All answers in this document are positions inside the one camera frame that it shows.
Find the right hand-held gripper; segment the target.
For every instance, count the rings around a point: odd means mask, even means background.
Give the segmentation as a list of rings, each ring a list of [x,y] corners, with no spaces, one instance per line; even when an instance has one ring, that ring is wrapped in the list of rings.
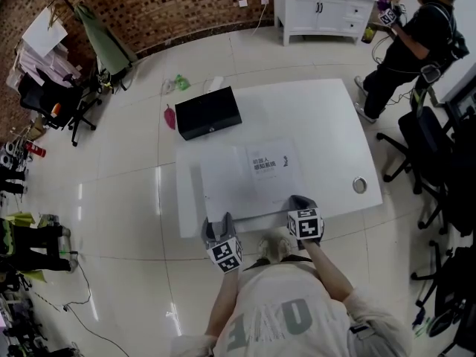
[[[297,240],[299,250],[305,249],[303,241],[320,244],[324,235],[324,221],[313,199],[292,195],[287,213],[289,233]]]

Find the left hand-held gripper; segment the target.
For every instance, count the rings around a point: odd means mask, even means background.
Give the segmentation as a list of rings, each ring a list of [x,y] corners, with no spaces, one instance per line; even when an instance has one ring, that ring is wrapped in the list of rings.
[[[207,253],[212,263],[224,274],[237,270],[241,267],[242,246],[237,238],[232,215],[227,212],[221,221],[221,234],[219,240],[207,247]],[[202,240],[204,242],[215,242],[216,235],[213,230],[213,223],[206,217],[202,224]]]

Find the white book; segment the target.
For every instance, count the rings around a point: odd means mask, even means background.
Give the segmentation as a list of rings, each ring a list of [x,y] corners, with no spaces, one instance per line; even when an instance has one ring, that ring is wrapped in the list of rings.
[[[305,196],[294,142],[278,138],[254,144],[205,147],[200,170],[207,217],[248,219],[289,210],[289,198]]]

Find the person's left forearm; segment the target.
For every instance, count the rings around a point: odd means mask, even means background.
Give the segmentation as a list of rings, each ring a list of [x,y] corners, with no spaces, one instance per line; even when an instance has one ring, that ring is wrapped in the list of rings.
[[[239,270],[224,274],[219,293],[210,313],[206,335],[219,337],[232,316],[238,295]]]

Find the person's right forearm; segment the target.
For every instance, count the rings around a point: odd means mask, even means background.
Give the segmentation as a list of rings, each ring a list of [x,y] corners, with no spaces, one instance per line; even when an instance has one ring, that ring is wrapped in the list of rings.
[[[303,245],[329,296],[333,300],[344,302],[353,292],[350,281],[328,258],[319,245],[306,240],[303,241]]]

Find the person's beige shoe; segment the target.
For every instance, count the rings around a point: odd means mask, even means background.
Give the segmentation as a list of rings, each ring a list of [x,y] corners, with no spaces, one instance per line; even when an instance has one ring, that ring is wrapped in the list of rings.
[[[292,244],[288,237],[265,235],[258,243],[257,253],[257,262],[282,262],[291,256]]]

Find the white table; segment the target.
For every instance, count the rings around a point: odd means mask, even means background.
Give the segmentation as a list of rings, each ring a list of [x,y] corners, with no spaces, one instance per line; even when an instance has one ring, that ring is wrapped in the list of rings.
[[[242,123],[186,141],[176,137],[178,226],[182,237],[197,237],[207,217],[200,170],[205,147],[240,146],[278,138],[294,142],[305,197],[328,219],[382,203],[379,181],[353,102],[338,79],[301,80],[232,89]],[[354,178],[367,180],[357,194]],[[288,211],[233,219],[237,232],[286,225]]]

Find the person's light grey shirt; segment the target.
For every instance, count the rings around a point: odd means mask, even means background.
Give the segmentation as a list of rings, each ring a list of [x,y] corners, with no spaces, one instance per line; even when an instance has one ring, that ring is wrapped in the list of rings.
[[[171,357],[410,357],[409,331],[366,288],[333,300],[313,268],[283,263],[239,277],[220,336],[181,335]]]

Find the black box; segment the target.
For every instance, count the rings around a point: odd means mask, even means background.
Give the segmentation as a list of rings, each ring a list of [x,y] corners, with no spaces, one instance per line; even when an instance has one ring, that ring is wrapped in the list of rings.
[[[241,123],[230,86],[176,105],[178,133],[186,141]]]

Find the black office chair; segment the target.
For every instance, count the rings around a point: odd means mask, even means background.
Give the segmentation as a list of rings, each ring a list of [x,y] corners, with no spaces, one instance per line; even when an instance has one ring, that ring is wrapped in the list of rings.
[[[415,194],[427,189],[427,184],[435,188],[443,187],[452,141],[443,131],[433,110],[425,106],[419,115],[409,112],[398,120],[398,124],[405,145],[384,133],[376,134],[377,140],[387,141],[405,156],[405,160],[393,174],[383,176],[383,181],[391,182],[401,172],[411,171],[415,178]]]
[[[476,233],[476,114],[460,122],[450,139],[439,123],[422,128],[424,171],[436,179],[435,199],[442,231],[452,225],[462,237]]]
[[[449,249],[446,260],[442,260],[438,242],[430,240],[428,245],[434,249],[434,273],[410,276],[412,281],[431,282],[425,297],[415,303],[419,312],[412,330],[433,338],[456,324],[453,341],[438,357],[448,357],[455,347],[476,357],[476,280],[471,280],[476,277],[476,245]]]
[[[53,129],[68,128],[71,131],[71,143],[77,146],[77,130],[80,123],[85,123],[90,130],[96,130],[96,126],[86,119],[93,106],[101,105],[103,101],[96,97],[86,101],[85,90],[92,94],[89,85],[78,84],[72,74],[64,76],[64,86],[54,82],[44,71],[38,74],[43,78],[40,85],[31,75],[25,74],[18,85],[21,96],[20,106],[41,114],[46,119],[46,124]]]

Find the white cabinet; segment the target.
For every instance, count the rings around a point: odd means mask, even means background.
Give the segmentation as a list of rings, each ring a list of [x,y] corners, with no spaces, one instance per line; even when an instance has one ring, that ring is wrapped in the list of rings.
[[[378,0],[273,0],[283,45],[293,36],[342,36],[358,42]]]

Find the red fire extinguisher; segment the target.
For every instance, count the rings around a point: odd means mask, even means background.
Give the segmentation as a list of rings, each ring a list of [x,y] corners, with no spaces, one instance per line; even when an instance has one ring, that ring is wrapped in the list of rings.
[[[46,155],[46,150],[44,148],[29,141],[25,143],[25,149],[31,154],[38,155],[40,158],[44,158]]]

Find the cardboard box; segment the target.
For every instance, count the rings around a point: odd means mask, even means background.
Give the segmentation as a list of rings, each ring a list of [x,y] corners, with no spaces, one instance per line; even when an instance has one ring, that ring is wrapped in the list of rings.
[[[41,114],[38,114],[37,117],[34,120],[31,120],[27,126],[25,138],[29,141],[37,141],[46,132],[45,119]]]

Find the green ironing board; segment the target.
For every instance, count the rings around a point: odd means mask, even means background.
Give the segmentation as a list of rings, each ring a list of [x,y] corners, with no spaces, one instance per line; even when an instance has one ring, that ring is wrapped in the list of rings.
[[[100,76],[109,75],[107,82],[111,89],[120,86],[124,91],[124,77],[132,65],[138,61],[137,55],[109,27],[100,21],[96,14],[84,4],[77,4],[74,14],[82,23],[86,36],[96,53],[97,67]]]

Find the clothes rack with white board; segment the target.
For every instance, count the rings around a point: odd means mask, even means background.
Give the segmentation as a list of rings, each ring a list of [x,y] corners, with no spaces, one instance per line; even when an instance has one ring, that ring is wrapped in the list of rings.
[[[14,49],[15,58],[6,84],[18,91],[23,77],[29,76],[43,86],[47,79],[69,88],[65,79],[81,78],[80,70],[68,61],[68,49],[62,44],[68,35],[57,13],[45,8],[23,33]]]

